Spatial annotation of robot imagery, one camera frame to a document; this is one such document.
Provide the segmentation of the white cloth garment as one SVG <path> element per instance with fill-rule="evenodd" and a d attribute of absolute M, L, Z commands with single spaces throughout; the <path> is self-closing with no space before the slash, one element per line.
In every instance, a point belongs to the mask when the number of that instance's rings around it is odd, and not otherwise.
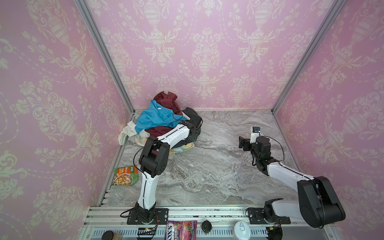
<path fill-rule="evenodd" d="M 145 130 L 142 130 L 141 132 L 137 132 L 135 127 L 137 125 L 133 122 L 130 121 L 127 123 L 127 125 L 123 128 L 121 133 L 118 136 L 118 142 L 121 146 L 123 146 L 126 143 L 126 140 L 129 137 L 134 137 L 135 138 L 135 143 L 138 146 L 144 146 L 147 139 L 150 137 L 150 134 L 146 132 Z"/>

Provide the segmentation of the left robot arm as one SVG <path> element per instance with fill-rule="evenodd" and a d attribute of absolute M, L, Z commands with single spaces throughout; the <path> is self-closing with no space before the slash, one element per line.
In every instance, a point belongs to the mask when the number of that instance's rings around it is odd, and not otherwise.
<path fill-rule="evenodd" d="M 128 211 L 127 224 L 165 224 L 167 209 L 156 208 L 156 190 L 160 175 L 165 171 L 170 150 L 193 143 L 201 133 L 203 124 L 198 113 L 186 108 L 182 111 L 189 118 L 159 137 L 150 136 L 139 158 L 142 187 L 135 206 Z"/>

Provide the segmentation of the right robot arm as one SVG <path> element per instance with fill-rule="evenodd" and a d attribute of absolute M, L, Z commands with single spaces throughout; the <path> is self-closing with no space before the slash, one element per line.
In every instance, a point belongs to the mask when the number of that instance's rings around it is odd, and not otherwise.
<path fill-rule="evenodd" d="M 346 219 L 346 212 L 330 180 L 306 175 L 273 158 L 268 137 L 240 137 L 239 148 L 251 153 L 252 165 L 261 173 L 286 184 L 298 194 L 297 201 L 266 201 L 262 213 L 267 223 L 280 225 L 285 219 L 294 218 L 304 220 L 310 227 L 321 228 Z"/>

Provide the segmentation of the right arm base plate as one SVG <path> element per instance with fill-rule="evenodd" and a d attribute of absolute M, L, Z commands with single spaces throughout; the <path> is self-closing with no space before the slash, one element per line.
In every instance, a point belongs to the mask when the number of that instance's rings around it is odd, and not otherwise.
<path fill-rule="evenodd" d="M 270 210 L 263 208 L 247 208 L 245 212 L 251 225 L 289 225 L 291 220 L 288 217 L 279 217 Z"/>

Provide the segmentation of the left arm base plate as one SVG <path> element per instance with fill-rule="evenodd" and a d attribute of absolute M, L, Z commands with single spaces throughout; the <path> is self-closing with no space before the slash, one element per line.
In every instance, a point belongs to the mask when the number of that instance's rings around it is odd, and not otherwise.
<path fill-rule="evenodd" d="M 155 208 L 151 210 L 144 210 L 139 208 L 130 209 L 128 211 L 127 224 L 128 225 L 165 225 L 168 221 L 169 209 Z"/>

